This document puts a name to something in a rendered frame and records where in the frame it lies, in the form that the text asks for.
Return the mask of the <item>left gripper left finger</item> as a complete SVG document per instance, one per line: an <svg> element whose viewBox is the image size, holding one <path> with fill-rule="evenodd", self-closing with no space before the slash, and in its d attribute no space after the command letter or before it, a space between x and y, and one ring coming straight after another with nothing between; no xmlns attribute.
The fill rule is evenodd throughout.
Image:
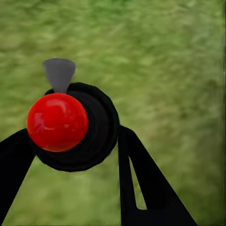
<svg viewBox="0 0 226 226"><path fill-rule="evenodd" d="M0 142L0 226L34 157L27 129Z"/></svg>

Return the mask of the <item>pesticide atomizer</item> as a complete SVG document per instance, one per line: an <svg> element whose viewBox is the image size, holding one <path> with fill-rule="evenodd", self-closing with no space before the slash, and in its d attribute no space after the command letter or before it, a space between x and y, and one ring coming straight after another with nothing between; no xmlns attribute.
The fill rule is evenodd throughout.
<svg viewBox="0 0 226 226"><path fill-rule="evenodd" d="M35 155L59 171L86 171L118 145L120 119L109 96L96 86L70 83L75 62L42 64L52 85L30 108L26 126Z"/></svg>

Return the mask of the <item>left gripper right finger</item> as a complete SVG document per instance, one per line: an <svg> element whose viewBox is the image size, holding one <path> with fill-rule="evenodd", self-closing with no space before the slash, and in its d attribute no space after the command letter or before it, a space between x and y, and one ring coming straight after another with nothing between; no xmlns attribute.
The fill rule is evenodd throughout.
<svg viewBox="0 0 226 226"><path fill-rule="evenodd" d="M119 128L121 226L197 226L136 133ZM137 208L129 157L147 210Z"/></svg>

